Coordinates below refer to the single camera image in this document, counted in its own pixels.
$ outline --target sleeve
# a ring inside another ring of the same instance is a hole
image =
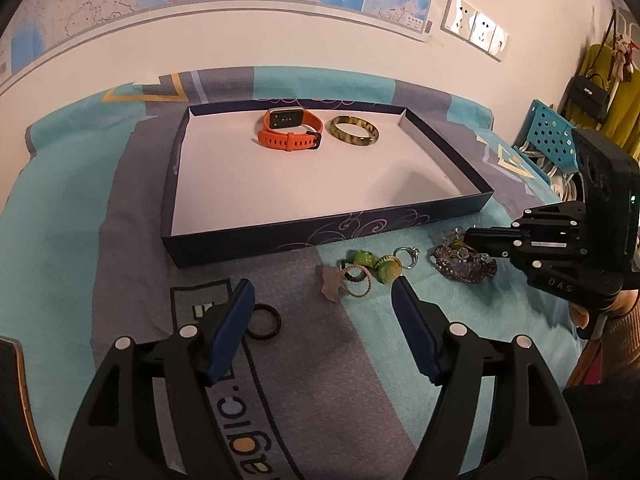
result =
[[[640,294],[632,309],[613,317],[602,334],[603,382],[640,378]]]

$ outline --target screw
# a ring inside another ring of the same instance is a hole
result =
[[[118,350],[126,350],[130,346],[131,346],[131,339],[126,336],[121,337],[116,341],[116,348]]]
[[[197,333],[198,333],[198,327],[196,327],[195,325],[185,325],[180,329],[180,335],[185,339],[193,337]]]
[[[518,345],[520,348],[531,348],[531,346],[533,345],[533,341],[526,335],[519,335],[516,338],[516,345]]]
[[[451,323],[451,325],[449,325],[449,332],[458,337],[462,337],[466,335],[466,326],[462,323]]]

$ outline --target white wall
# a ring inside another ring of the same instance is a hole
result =
[[[234,10],[165,18],[77,46],[0,96],[0,205],[28,161],[27,126],[103,89],[200,68],[319,66],[414,82],[491,108],[495,131],[511,142],[533,99],[559,102],[584,45],[600,41],[611,12],[610,0],[467,0],[513,37],[498,63],[440,30],[446,0],[433,1],[429,43],[333,18]]]

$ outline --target orange watch strap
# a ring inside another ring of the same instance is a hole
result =
[[[322,121],[306,109],[303,111],[302,124],[311,126],[316,130],[315,132],[307,132],[305,134],[277,132],[269,127],[269,122],[270,113],[267,112],[262,118],[262,129],[258,132],[258,142],[266,148],[295,152],[315,149],[320,144]]]

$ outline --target black ring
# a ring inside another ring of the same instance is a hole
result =
[[[257,334],[249,330],[249,327],[247,327],[246,334],[251,339],[257,339],[258,341],[267,341],[267,339],[272,339],[276,337],[278,335],[278,332],[280,332],[280,329],[282,328],[282,318],[280,317],[280,314],[278,313],[278,311],[275,308],[273,308],[271,305],[267,305],[266,303],[256,303],[254,306],[254,312],[256,310],[265,310],[269,314],[271,314],[273,318],[276,320],[276,328],[274,328],[271,332],[267,334]]]
[[[347,265],[351,265],[347,260],[340,261],[340,268],[342,270],[346,269]],[[360,283],[367,279],[367,273],[364,270],[361,270],[359,275],[351,276],[348,272],[345,272],[344,279],[351,283]]]

